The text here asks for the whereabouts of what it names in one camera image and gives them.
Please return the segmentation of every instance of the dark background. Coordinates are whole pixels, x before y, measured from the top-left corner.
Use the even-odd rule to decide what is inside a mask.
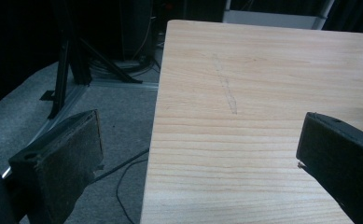
[[[93,46],[112,59],[125,60],[140,48],[148,25],[151,29],[139,55],[153,54],[157,35],[165,32],[168,20],[222,21],[225,2],[78,0],[73,9],[81,34]],[[323,2],[233,0],[231,8],[317,15]],[[336,0],[323,29],[363,33],[363,0]],[[0,0],[0,100],[34,72],[58,61],[60,39],[49,0]]]

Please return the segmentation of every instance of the pencil mark on table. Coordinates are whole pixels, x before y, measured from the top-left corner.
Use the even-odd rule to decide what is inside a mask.
[[[214,65],[216,66],[216,74],[219,76],[219,81],[221,82],[221,86],[224,89],[228,104],[230,105],[230,111],[232,114],[237,114],[236,99],[231,94],[230,82],[228,78],[224,74],[222,74],[223,71],[222,64],[216,54],[213,54],[213,61]]]

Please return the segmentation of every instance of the table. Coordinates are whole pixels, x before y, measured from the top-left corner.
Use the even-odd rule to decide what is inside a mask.
[[[351,223],[297,167],[309,111],[363,131],[363,34],[170,21],[141,223]]]

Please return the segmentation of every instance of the table top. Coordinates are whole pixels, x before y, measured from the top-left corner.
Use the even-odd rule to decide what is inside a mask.
[[[307,112],[363,131],[363,34],[170,21],[141,223],[351,223],[297,166]]]

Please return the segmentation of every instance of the light wood surface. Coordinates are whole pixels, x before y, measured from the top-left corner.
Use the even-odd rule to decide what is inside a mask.
[[[297,167],[309,111],[363,130],[363,34],[170,21],[141,223],[351,223]]]

